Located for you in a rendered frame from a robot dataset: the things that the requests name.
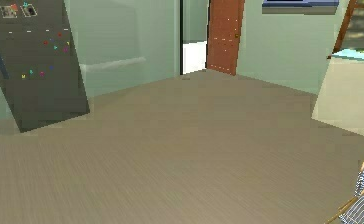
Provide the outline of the reddish brown room door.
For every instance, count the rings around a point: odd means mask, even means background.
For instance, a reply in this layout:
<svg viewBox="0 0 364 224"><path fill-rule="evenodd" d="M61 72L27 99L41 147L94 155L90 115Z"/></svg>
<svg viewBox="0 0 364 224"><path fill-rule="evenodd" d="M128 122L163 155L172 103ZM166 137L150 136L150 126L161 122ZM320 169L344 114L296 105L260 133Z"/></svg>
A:
<svg viewBox="0 0 364 224"><path fill-rule="evenodd" d="M236 75L245 0L210 0L206 67Z"/></svg>

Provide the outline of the dark grey fridge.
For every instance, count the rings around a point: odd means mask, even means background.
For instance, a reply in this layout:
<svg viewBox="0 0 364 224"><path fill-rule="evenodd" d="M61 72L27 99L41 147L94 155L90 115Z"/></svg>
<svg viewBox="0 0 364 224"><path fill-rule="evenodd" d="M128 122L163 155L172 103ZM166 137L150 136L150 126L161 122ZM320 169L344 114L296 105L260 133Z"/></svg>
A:
<svg viewBox="0 0 364 224"><path fill-rule="evenodd" d="M64 0L0 0L0 54L20 132L90 112Z"/></svg>

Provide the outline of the cream cabinet with turquoise top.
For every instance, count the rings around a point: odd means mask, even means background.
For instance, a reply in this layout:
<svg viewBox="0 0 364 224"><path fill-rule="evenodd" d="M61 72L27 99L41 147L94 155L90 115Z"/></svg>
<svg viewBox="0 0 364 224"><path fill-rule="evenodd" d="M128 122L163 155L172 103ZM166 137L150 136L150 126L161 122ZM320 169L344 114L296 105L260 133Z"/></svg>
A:
<svg viewBox="0 0 364 224"><path fill-rule="evenodd" d="M331 56L312 118L364 136L364 52Z"/></svg>

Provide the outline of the wooden chair with striped cushion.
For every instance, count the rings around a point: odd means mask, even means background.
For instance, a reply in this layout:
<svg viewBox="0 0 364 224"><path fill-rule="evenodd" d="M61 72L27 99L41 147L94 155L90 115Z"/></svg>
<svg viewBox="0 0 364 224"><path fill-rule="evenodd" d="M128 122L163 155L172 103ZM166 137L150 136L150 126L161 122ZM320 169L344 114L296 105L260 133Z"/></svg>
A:
<svg viewBox="0 0 364 224"><path fill-rule="evenodd" d="M364 224L364 161L357 175L354 196L324 224L331 224L336 219L340 220L340 224Z"/></svg>

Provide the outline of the brown wooden door frame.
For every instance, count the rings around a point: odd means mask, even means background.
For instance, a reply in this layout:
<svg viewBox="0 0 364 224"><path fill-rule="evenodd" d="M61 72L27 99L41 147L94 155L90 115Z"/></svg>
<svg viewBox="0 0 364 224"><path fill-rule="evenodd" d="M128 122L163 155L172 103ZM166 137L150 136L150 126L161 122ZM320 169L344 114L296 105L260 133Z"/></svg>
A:
<svg viewBox="0 0 364 224"><path fill-rule="evenodd" d="M333 47L333 50L331 53L327 56L328 59L331 58L331 56L334 53L337 53L341 50L341 46L345 37L345 34L347 32L348 26L350 24L351 18L353 16L355 9L364 9L364 3L363 0L349 0L348 5L346 7L346 12L344 14L344 18L342 20L338 35L335 40L335 44Z"/></svg>

